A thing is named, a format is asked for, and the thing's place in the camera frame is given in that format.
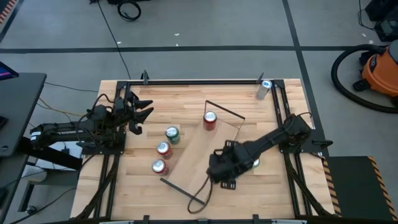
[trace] hazard stripe tape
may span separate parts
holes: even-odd
[[[335,191],[335,185],[333,184],[333,179],[331,178],[330,169],[328,162],[326,161],[325,157],[321,157],[322,164],[323,164],[323,171],[325,173],[326,181],[328,182],[329,193],[331,197],[331,202],[333,204],[333,209],[335,210],[336,215],[341,217],[341,209],[337,199],[337,193]]]
[[[388,193],[387,193],[386,185],[384,184],[384,181],[383,181],[383,179],[382,179],[382,177],[381,177],[379,168],[377,168],[376,160],[374,160],[374,158],[371,157],[371,156],[368,156],[368,158],[369,158],[369,160],[372,162],[372,166],[373,166],[373,169],[374,169],[374,173],[376,174],[377,180],[379,181],[379,184],[380,184],[380,188],[381,188],[381,190],[383,191],[383,195],[384,195],[384,198],[385,198],[385,200],[386,200],[386,203],[387,203],[387,205],[388,205],[388,207],[389,207],[389,210],[390,210],[392,219],[393,219],[394,221],[398,221],[396,211],[394,210],[394,207],[392,206],[392,202],[391,202],[390,196],[389,196]]]
[[[8,16],[8,14],[11,12],[12,8],[14,7],[15,3],[17,2],[17,0],[10,0],[7,3],[7,6],[4,8],[4,10],[2,11],[2,13],[0,14],[0,24],[2,24],[5,20],[6,17]]]

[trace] red soda can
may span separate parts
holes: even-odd
[[[211,131],[216,128],[217,115],[212,111],[207,111],[203,116],[203,127],[207,131]]]
[[[172,157],[173,151],[168,142],[162,141],[156,147],[157,153],[163,156],[163,159],[170,159]]]
[[[169,174],[169,168],[163,159],[157,159],[152,163],[152,170],[159,175]]]

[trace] silver can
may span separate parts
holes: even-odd
[[[269,80],[262,81],[261,85],[256,93],[256,99],[263,100],[266,97],[268,91],[271,89],[271,87],[272,87],[271,81],[269,81]]]
[[[169,174],[169,168],[163,159],[157,159],[152,163],[152,170],[159,175]]]
[[[256,159],[256,160],[253,162],[253,169],[256,168],[256,167],[259,166],[259,165],[260,165],[260,159]]]

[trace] monitor screen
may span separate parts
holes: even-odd
[[[9,78],[16,78],[19,74],[7,65],[0,62],[0,80],[6,80]]]

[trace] vacuum hose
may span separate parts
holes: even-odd
[[[354,93],[350,92],[347,90],[339,81],[337,77],[337,70],[338,67],[340,66],[340,63],[350,54],[361,51],[361,50],[367,50],[370,52],[374,52],[375,54],[383,54],[386,49],[384,47],[376,46],[376,45],[371,45],[371,44],[363,44],[363,45],[358,45],[356,47],[353,47],[352,49],[346,50],[343,52],[333,63],[333,66],[331,67],[331,80],[333,84],[335,85],[336,89],[343,94],[345,97],[348,99],[354,101],[355,103],[362,105],[364,107],[367,107],[369,109],[375,110],[375,111],[380,111],[384,113],[398,113],[398,108],[393,108],[393,107],[388,107],[388,106],[381,106],[377,105],[375,103],[371,103],[367,100],[364,100],[358,96],[356,96]]]

